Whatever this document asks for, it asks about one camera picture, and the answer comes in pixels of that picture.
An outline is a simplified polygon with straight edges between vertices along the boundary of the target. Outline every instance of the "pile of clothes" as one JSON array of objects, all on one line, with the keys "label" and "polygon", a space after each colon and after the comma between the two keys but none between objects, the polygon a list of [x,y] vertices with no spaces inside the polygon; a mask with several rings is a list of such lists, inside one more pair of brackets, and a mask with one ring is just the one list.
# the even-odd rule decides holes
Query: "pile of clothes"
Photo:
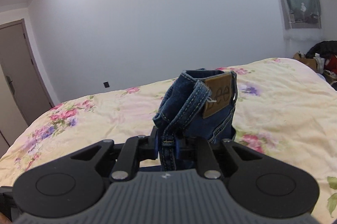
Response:
[{"label": "pile of clothes", "polygon": [[322,41],[314,45],[305,57],[316,59],[317,71],[323,74],[324,70],[337,77],[337,41]]}]

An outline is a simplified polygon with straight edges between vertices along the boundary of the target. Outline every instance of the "round pad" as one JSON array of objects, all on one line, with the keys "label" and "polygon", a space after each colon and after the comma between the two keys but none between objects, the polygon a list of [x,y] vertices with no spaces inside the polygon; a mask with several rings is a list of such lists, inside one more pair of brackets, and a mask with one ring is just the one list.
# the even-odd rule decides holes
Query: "round pad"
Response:
[{"label": "round pad", "polygon": [[69,193],[75,187],[75,179],[66,174],[56,173],[42,176],[36,188],[44,195],[59,196]]},{"label": "round pad", "polygon": [[286,175],[266,174],[260,176],[256,185],[267,195],[284,196],[290,194],[296,187],[295,181]]},{"label": "round pad", "polygon": [[104,193],[102,177],[90,162],[59,159],[19,176],[13,186],[17,206],[44,218],[74,215],[94,205]]}]

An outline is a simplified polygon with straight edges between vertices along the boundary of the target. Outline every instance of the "red object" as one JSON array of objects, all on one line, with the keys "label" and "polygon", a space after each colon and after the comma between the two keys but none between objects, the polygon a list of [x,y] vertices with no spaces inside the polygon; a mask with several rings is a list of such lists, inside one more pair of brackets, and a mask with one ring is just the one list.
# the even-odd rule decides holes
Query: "red object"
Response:
[{"label": "red object", "polygon": [[335,55],[331,56],[329,63],[324,66],[324,69],[335,72],[337,74],[337,58]]}]

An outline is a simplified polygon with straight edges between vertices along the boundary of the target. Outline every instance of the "blue denim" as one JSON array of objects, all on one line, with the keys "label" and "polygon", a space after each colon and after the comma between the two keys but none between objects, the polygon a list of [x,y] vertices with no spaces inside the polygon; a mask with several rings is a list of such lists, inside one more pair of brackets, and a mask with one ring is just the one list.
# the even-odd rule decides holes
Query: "blue denim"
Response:
[{"label": "blue denim", "polygon": [[[206,102],[212,92],[205,80],[224,73],[231,75],[231,98],[227,106],[209,117],[203,116]],[[202,137],[210,143],[224,138],[233,139],[231,124],[238,91],[236,73],[220,70],[190,70],[181,73],[167,90],[159,110],[153,118],[158,128],[159,155],[163,171],[187,169],[191,165],[179,159],[181,136]]]}]

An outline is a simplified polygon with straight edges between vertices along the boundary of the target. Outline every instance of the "cardboard box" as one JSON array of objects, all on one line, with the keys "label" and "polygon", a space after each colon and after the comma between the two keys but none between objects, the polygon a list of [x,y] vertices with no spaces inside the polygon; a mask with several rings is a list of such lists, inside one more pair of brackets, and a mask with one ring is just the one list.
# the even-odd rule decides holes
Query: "cardboard box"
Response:
[{"label": "cardboard box", "polygon": [[326,81],[331,84],[334,81],[337,81],[337,77],[331,75],[327,70],[324,70],[323,77],[325,77]]},{"label": "cardboard box", "polygon": [[317,62],[315,59],[307,59],[307,58],[301,58],[299,53],[296,53],[293,56],[293,59],[300,61],[301,63],[305,64],[306,66],[309,66],[313,71],[317,73]]}]

